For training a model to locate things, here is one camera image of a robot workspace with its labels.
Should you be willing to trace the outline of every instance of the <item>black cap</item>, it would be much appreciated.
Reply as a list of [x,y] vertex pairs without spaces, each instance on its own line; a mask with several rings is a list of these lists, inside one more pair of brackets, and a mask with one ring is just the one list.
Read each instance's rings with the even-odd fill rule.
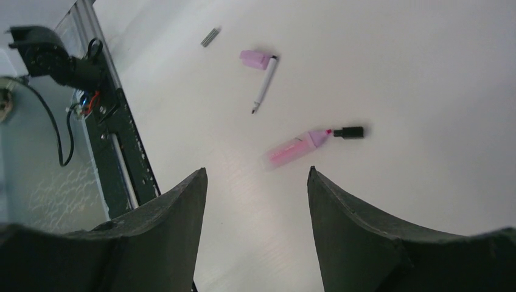
[[334,137],[342,139],[361,139],[364,138],[364,127],[344,127],[342,130],[333,130]]

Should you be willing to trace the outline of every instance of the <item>white table surface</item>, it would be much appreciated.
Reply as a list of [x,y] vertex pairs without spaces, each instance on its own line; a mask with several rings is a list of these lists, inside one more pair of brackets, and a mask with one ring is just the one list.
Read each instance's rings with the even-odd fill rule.
[[[97,0],[162,191],[206,167],[200,291],[322,291],[311,165],[410,222],[516,225],[516,2]],[[221,33],[207,48],[200,42]],[[281,60],[264,72],[239,53]],[[371,127],[273,172],[258,157],[314,127]]]

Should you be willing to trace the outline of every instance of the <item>pink pen cap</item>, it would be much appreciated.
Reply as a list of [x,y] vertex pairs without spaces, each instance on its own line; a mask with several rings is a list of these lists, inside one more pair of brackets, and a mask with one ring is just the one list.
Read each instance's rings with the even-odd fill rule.
[[244,65],[260,70],[267,69],[271,57],[271,54],[262,53],[255,50],[243,50],[240,53],[240,59],[242,59],[242,63]]

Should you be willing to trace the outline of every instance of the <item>pink highlighter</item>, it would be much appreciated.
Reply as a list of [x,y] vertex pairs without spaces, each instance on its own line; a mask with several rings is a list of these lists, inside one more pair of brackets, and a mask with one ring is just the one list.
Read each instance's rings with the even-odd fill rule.
[[341,130],[308,131],[267,151],[263,156],[265,169],[272,170],[294,161],[322,146],[329,136],[343,139],[364,138],[363,127],[346,127]]

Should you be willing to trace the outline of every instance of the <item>pen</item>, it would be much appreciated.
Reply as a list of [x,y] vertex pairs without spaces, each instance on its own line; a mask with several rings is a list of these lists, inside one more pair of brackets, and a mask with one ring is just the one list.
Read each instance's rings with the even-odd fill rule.
[[267,89],[269,88],[269,85],[271,84],[271,80],[274,75],[274,70],[277,66],[277,56],[272,56],[269,61],[269,66],[267,67],[267,74],[265,75],[265,80],[263,81],[262,88],[260,89],[260,94],[258,94],[258,97],[256,97],[256,100],[254,101],[253,111],[251,114],[256,113],[258,108],[260,107],[260,104],[263,102],[263,98],[265,97],[265,93],[267,93]]

